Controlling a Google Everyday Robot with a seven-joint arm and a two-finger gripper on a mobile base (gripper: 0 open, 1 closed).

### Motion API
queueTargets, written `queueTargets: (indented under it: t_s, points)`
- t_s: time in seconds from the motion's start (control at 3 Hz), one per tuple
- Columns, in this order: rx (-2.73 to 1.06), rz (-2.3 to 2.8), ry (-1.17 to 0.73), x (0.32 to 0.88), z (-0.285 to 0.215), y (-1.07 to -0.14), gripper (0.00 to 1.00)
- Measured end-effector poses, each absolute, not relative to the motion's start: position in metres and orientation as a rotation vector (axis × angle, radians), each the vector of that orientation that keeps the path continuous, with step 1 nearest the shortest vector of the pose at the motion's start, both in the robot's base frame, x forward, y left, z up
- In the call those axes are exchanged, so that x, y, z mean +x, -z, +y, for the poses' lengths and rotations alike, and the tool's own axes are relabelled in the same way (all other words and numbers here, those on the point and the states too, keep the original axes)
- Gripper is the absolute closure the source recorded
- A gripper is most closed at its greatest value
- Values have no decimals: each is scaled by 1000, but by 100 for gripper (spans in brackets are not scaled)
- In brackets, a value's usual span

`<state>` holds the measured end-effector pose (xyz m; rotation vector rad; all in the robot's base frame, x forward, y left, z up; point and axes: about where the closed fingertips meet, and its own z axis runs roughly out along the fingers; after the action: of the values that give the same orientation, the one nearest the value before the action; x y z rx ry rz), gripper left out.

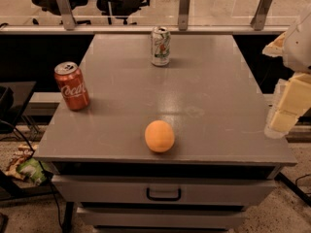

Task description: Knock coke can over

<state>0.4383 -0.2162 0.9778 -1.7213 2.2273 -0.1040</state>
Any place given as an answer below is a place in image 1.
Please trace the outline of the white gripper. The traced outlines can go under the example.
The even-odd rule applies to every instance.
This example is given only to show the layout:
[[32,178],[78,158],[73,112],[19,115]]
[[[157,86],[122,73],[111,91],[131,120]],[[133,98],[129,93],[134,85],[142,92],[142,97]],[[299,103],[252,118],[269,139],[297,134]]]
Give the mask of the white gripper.
[[287,81],[275,85],[272,107],[266,118],[264,134],[280,139],[287,135],[311,108],[311,4],[307,5],[286,33],[266,45],[262,53],[283,55],[283,63],[295,72]]

